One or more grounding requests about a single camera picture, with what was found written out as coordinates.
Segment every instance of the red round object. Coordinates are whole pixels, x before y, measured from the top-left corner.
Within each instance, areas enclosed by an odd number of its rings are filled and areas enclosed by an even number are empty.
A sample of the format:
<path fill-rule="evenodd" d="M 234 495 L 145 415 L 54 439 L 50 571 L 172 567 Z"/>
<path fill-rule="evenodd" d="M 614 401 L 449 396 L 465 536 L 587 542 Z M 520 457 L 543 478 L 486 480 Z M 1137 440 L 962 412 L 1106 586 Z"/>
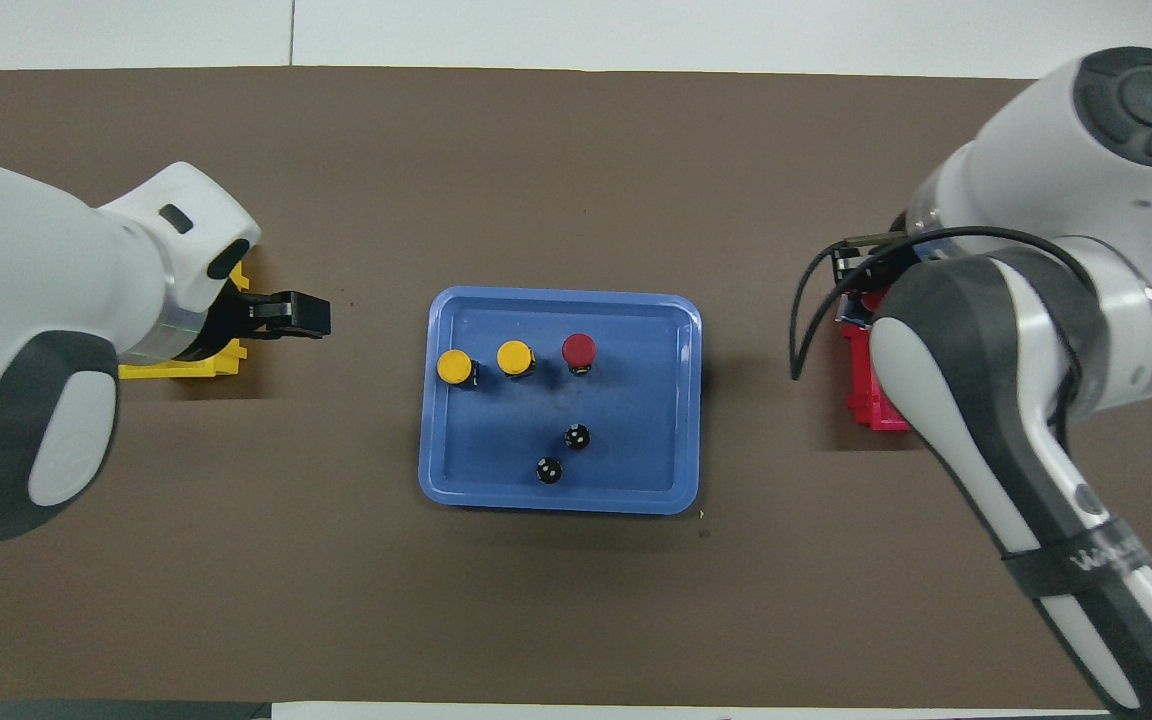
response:
<path fill-rule="evenodd" d="M 563 341 L 563 361 L 570 367 L 589 367 L 594 364 L 598 346 L 585 333 L 576 333 Z"/>

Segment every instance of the tray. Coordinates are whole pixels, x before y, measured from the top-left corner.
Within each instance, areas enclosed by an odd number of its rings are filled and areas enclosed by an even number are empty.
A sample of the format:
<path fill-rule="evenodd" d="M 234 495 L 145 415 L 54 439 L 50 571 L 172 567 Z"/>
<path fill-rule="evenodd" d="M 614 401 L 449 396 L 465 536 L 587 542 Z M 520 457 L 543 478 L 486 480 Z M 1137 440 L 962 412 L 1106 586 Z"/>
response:
<path fill-rule="evenodd" d="M 563 341 L 589 334 L 598 357 L 574 376 Z M 503 341 L 531 346 L 536 370 L 511 379 Z M 460 348 L 479 363 L 477 387 L 449 386 L 438 357 Z M 563 432 L 589 427 L 571 450 Z M 541 457 L 562 462 L 554 484 Z M 673 515 L 700 478 L 700 311 L 675 295 L 452 287 L 429 311 L 420 488 L 444 505 Z"/>

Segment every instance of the brown mat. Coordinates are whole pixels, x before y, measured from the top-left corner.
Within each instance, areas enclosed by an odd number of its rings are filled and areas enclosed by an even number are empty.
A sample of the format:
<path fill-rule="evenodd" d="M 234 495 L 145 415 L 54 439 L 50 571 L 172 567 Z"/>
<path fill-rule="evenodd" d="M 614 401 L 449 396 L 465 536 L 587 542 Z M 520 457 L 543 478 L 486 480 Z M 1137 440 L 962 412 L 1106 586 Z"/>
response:
<path fill-rule="evenodd" d="M 103 204 L 192 161 L 265 229 L 256 290 L 326 297 L 335 324 L 252 347 L 237 378 L 127 384 L 106 475 L 0 546 L 0 697 L 1094 706 L 932 456 L 851 424 L 833 328 L 804 382 L 786 370 L 810 255 L 886 229 L 1023 86 L 0 73 L 0 165 Z M 696 506 L 426 500 L 425 316 L 452 285 L 694 301 Z M 1152 402 L 1074 442 L 1152 548 Z"/>

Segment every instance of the yellow round object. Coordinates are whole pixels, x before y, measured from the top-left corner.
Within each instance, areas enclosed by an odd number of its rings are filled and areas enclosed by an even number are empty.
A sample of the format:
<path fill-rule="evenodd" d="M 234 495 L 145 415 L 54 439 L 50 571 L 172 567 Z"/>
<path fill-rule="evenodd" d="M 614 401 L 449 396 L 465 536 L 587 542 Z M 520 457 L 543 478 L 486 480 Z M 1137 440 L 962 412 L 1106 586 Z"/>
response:
<path fill-rule="evenodd" d="M 531 353 L 531 348 L 522 341 L 508 341 L 497 351 L 497 364 L 508 376 L 524 374 L 535 363 L 536 356 Z"/>
<path fill-rule="evenodd" d="M 442 378 L 444 382 L 458 386 L 470 379 L 471 373 L 473 373 L 473 361 L 465 355 L 465 351 L 448 350 L 439 356 L 438 377 Z"/>

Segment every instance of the cable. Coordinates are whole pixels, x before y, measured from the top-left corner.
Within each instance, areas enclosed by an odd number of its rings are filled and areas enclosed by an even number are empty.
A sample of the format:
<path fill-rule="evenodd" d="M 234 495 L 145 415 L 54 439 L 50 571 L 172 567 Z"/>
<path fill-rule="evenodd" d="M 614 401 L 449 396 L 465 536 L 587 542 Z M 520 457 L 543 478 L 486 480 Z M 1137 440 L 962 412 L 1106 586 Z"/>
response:
<path fill-rule="evenodd" d="M 833 251 L 842 249 L 847 245 L 847 241 L 841 241 L 833 243 L 831 247 L 818 252 L 818 255 L 812 259 L 812 263 L 808 264 L 808 268 L 804 270 L 803 276 L 799 279 L 799 286 L 794 293 L 794 305 L 790 310 L 790 378 L 799 379 L 803 376 L 803 366 L 806 363 L 806 354 L 810 347 L 812 347 L 812 340 L 814 333 L 820 327 L 820 323 L 824 320 L 829 311 L 829 306 L 833 302 L 840 300 L 844 293 L 851 290 L 851 288 L 859 282 L 862 278 L 867 274 L 870 268 L 874 265 L 882 263 L 887 258 L 890 258 L 896 252 L 910 249 L 910 247 L 922 245 L 924 242 L 932 242 L 937 240 L 946 240 L 950 237 L 968 237 L 968 236 L 980 236 L 980 237 L 998 237 L 1001 240 L 1009 240 L 1011 242 L 1020 242 L 1022 245 L 1037 247 L 1038 250 L 1047 252 L 1047 255 L 1053 256 L 1064 267 L 1069 270 L 1070 274 L 1074 274 L 1074 279 L 1078 281 L 1083 287 L 1087 288 L 1096 295 L 1096 285 L 1092 282 L 1091 275 L 1087 274 L 1087 270 L 1083 268 L 1083 265 L 1078 260 L 1074 259 L 1073 255 L 1068 251 L 1061 249 L 1056 243 L 1051 242 L 1047 238 L 1036 236 L 1036 234 L 1030 234 L 1026 232 L 1016 232 L 1011 228 L 1000 228 L 993 227 L 993 225 L 964 225 L 964 227 L 956 228 L 942 228 L 938 232 L 927 232 L 918 234 L 918 236 L 911 236 L 908 240 L 902 240 L 897 242 L 892 242 L 889 245 L 884 245 L 881 249 L 877 250 L 870 255 L 861 265 L 856 265 L 851 272 L 847 273 L 841 281 L 835 283 L 835 287 L 820 301 L 820 305 L 817 308 L 812 314 L 812 321 L 808 324 L 808 329 L 803 336 L 803 344 L 799 348 L 799 338 L 797 338 L 797 327 L 799 326 L 799 305 L 803 300 L 803 291 L 806 288 L 809 279 L 818 268 L 824 258 L 828 258 Z M 1048 424 L 1052 425 L 1052 432 L 1056 437 L 1056 441 L 1060 446 L 1069 452 L 1068 447 L 1068 434 L 1066 433 L 1066 418 L 1068 418 L 1069 406 L 1073 402 L 1074 393 L 1078 391 L 1082 384 L 1083 367 L 1078 362 L 1078 356 L 1075 355 L 1074 347 L 1069 341 L 1069 338 L 1064 335 L 1059 325 L 1053 323 L 1053 327 L 1056 328 L 1056 336 L 1060 338 L 1061 346 L 1064 347 L 1064 354 L 1069 359 L 1069 372 L 1066 373 L 1064 381 L 1061 382 L 1061 389 L 1056 400 L 1055 411 L 1053 411 Z"/>

